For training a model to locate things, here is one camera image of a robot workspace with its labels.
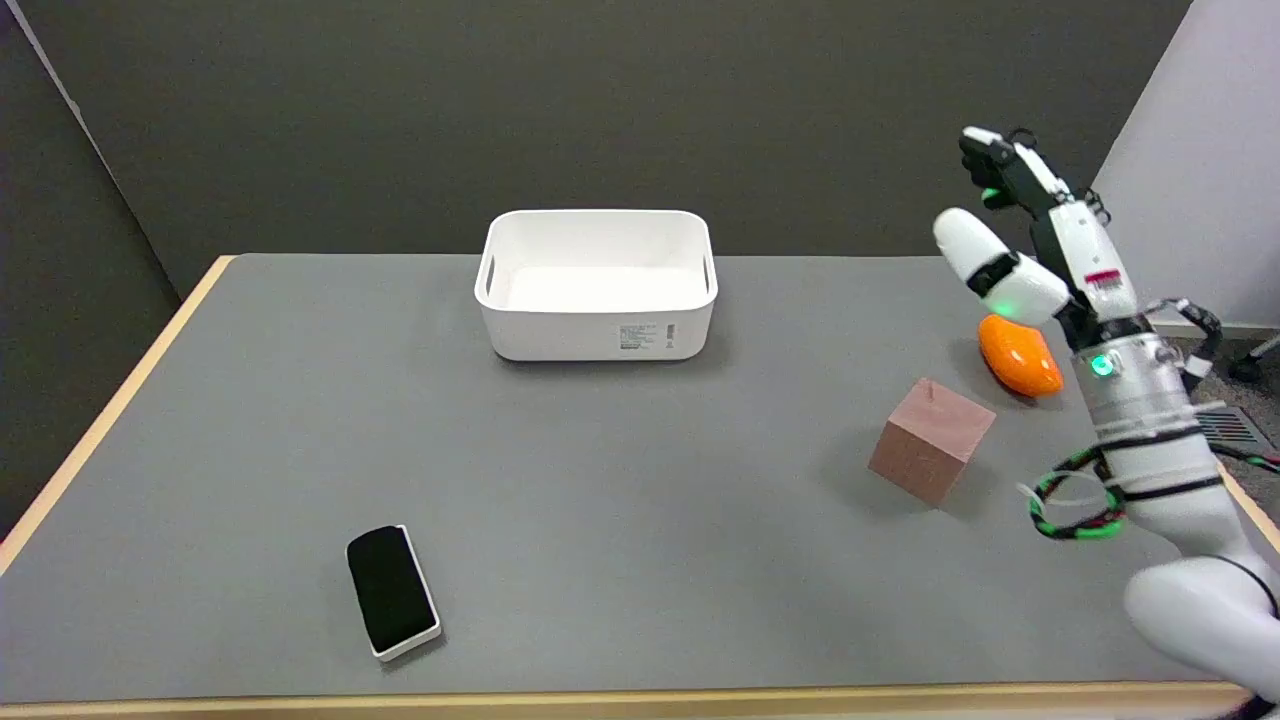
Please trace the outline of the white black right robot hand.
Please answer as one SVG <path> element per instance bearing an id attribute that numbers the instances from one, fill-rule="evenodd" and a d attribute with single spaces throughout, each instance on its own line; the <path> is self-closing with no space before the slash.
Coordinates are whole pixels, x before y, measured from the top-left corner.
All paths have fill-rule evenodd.
<path id="1" fill-rule="evenodd" d="M 1057 322 L 1074 352 L 1152 333 L 1096 196 L 1071 188 L 1034 145 L 1014 137 L 968 126 L 959 147 L 986 208 L 1030 218 L 1033 255 L 965 209 L 933 222 L 943 259 L 988 311 L 1032 328 Z"/>

